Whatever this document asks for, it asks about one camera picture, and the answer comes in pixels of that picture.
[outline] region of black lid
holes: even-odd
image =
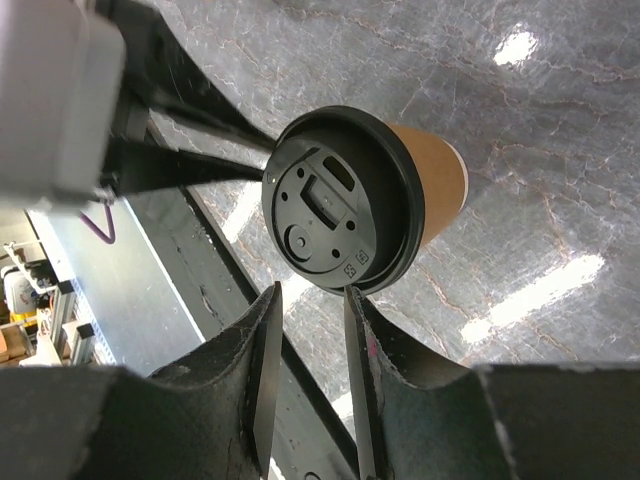
[[[338,294],[394,283],[424,229],[424,194],[406,147],[349,107],[321,108],[285,129],[265,169],[262,205],[287,263]]]

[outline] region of gray marble surface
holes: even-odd
[[[437,133],[466,208],[382,311],[465,364],[640,358],[640,4],[631,0],[155,0],[221,90],[273,135],[347,104]],[[174,145],[266,157],[158,119]],[[259,188],[200,189],[343,417],[342,301],[292,277]]]

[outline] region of brown paper cup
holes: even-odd
[[[420,245],[424,246],[462,209],[469,191],[467,167],[458,151],[440,137],[411,127],[389,127],[407,147],[420,176],[425,203]]]

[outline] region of floor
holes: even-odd
[[[467,162],[456,222],[374,296],[429,347],[483,362],[640,358],[640,4],[631,0],[155,0],[193,58],[277,136],[328,104],[435,132]],[[266,157],[159,118],[176,146]],[[342,300],[271,245],[260,187],[201,194],[339,413]]]

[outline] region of black plastic lid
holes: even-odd
[[[406,147],[349,107],[321,108],[285,129],[265,169],[262,205],[287,263],[337,294],[394,283],[424,229],[424,194]]]

